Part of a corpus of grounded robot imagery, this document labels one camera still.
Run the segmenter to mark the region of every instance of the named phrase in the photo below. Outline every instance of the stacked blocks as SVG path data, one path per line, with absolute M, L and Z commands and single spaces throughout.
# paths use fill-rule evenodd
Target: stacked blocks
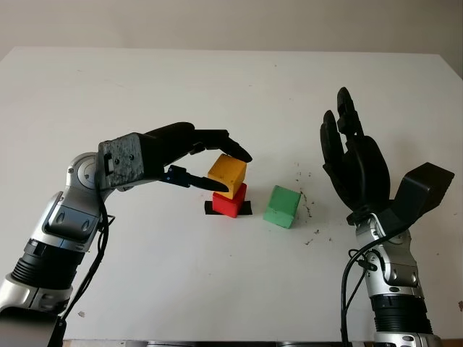
M 218 157 L 208 172 L 208 178 L 225 184 L 228 192 L 214 192 L 212 209 L 223 215 L 236 218 L 246 196 L 246 163 L 229 155 Z
M 296 215 L 301 194 L 275 186 L 263 219 L 289 229 Z

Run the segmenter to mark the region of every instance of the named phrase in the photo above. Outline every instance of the silver robotic arm segment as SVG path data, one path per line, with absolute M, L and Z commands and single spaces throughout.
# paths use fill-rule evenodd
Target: silver robotic arm segment
M 385 236 L 378 217 L 357 225 L 357 241 L 361 247 Z M 410 252 L 411 236 L 408 230 L 387 242 L 374 246 L 366 255 L 367 261 L 378 270 L 367 271 L 366 282 L 370 296 L 378 294 L 407 294 L 422 297 L 418 267 Z
M 84 153 L 70 163 L 64 192 L 53 196 L 31 239 L 71 251 L 88 251 L 101 216 L 95 190 L 96 156 Z M 101 192 L 103 201 L 113 191 Z
M 375 214 L 357 225 L 363 247 L 386 234 Z M 442 346 L 426 317 L 418 268 L 410 252 L 410 232 L 372 247 L 365 255 L 375 269 L 368 269 L 365 282 L 375 312 L 377 347 Z
M 8 307 L 59 314 L 71 296 L 76 268 L 96 235 L 100 212 L 95 190 L 96 153 L 77 156 L 66 187 L 56 193 L 0 286 L 0 314 Z M 113 189 L 102 193 L 106 199 Z

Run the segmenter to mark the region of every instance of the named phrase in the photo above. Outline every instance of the black cable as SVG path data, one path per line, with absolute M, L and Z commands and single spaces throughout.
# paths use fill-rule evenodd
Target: black cable
M 353 264 L 357 261 L 357 258 L 366 253 L 369 249 L 373 248 L 376 245 L 382 244 L 389 239 L 399 235 L 406 231 L 411 224 L 402 226 L 400 228 L 394 229 L 388 233 L 388 235 L 383 236 L 375 241 L 370 242 L 361 249 L 359 249 L 347 262 L 346 267 L 344 268 L 344 273 L 342 274 L 341 282 L 341 338 L 343 347 L 349 347 L 349 335 L 347 333 L 347 304 L 346 304 L 346 287 L 347 287 L 347 278 L 349 277 L 349 272 Z
M 351 257 L 351 258 L 352 258 L 352 255 L 351 255 L 352 252 L 358 252 L 358 249 L 350 249 L 349 250 L 349 257 Z M 362 254 L 362 256 L 363 256 L 364 261 L 366 261 L 367 258 L 365 256 L 365 254 Z M 347 301 L 346 311 L 349 309 L 350 303 L 354 299 L 354 296 L 357 293 L 360 285 L 362 284 L 363 278 L 365 278 L 366 274 L 367 274 L 367 269 L 364 267 L 362 275 L 360 276 L 360 279 L 358 280 L 357 285 L 355 286 L 354 290 L 352 291 L 352 294 L 350 294 L 349 300 Z
M 88 269 L 87 275 L 84 277 L 82 283 L 80 284 L 78 290 L 76 291 L 74 298 L 72 299 L 71 303 L 67 307 L 66 312 L 63 314 L 61 318 L 62 320 L 65 320 L 67 316 L 69 316 L 69 313 L 71 312 L 74 305 L 79 301 L 79 299 L 82 297 L 82 295 L 87 290 L 88 286 L 90 285 L 90 282 L 93 279 L 93 276 L 96 274 L 96 271 L 101 264 L 101 260 L 103 260 L 104 252 L 106 250 L 106 245 L 108 244 L 108 237 L 109 237 L 108 213 L 106 211 L 106 206 L 104 205 L 104 201 L 103 201 L 103 198 L 99 190 L 97 190 L 96 194 L 97 194 L 98 204 L 100 206 L 100 212 L 101 212 L 101 218 L 102 218 L 100 236 L 98 237 L 98 253 L 95 259 L 93 260 L 93 263 L 90 266 L 90 269 Z

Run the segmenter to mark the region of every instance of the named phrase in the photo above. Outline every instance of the table surface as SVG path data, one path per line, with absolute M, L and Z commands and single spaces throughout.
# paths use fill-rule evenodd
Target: table surface
M 339 340 L 341 274 L 357 243 L 322 169 L 319 128 L 342 86 L 382 150 L 392 194 L 426 161 L 456 174 L 411 232 L 434 331 L 463 337 L 463 83 L 436 55 L 16 48 L 0 63 L 0 273 L 11 272 L 64 188 L 73 157 L 191 121 L 228 129 L 249 150 L 254 214 L 205 215 L 210 192 L 162 183 L 112 194 L 109 247 L 67 338 Z M 179 164 L 201 176 L 218 155 Z M 302 201 L 290 230 L 262 219 L 276 184 L 307 196 L 310 215 Z M 94 255 L 93 247 L 75 286 Z M 352 340 L 372 339 L 364 285 L 348 322 Z

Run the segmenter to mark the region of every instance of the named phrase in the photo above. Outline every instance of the robotic hand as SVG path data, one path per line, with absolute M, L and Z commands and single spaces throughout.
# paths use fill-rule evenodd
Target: robotic hand
M 111 224 L 104 206 L 106 198 L 115 189 L 125 191 L 151 181 L 228 192 L 223 184 L 193 176 L 178 166 L 164 171 L 165 166 L 188 153 L 215 149 L 245 162 L 252 160 L 226 130 L 196 130 L 190 123 L 175 123 L 146 134 L 131 133 L 100 143 L 97 153 L 77 156 L 67 169 L 64 191 L 52 197 L 24 255 L 0 286 L 0 346 L 13 346 L 31 327 L 27 346 L 61 346 L 65 319 L 104 256 Z M 98 255 L 68 306 L 77 266 L 98 231 Z M 43 330 L 37 333 L 34 327 L 38 325 L 49 327 L 49 335 L 43 336 Z M 26 346 L 24 341 L 17 345 Z
M 424 213 L 437 207 L 454 177 L 452 172 L 425 163 L 410 171 L 394 200 L 378 145 L 365 136 L 354 103 L 345 87 L 338 93 L 339 120 L 326 112 L 320 129 L 325 165 L 336 192 L 352 210 L 349 225 L 357 228 L 362 247 L 351 257 L 341 287 L 341 334 L 349 345 L 347 309 L 365 277 L 375 312 L 375 344 L 378 347 L 441 346 L 426 317 L 426 305 L 418 278 L 417 263 L 410 253 L 408 228 Z M 347 138 L 344 152 L 341 132 Z M 346 303 L 347 276 L 357 262 L 364 268 L 351 299 Z

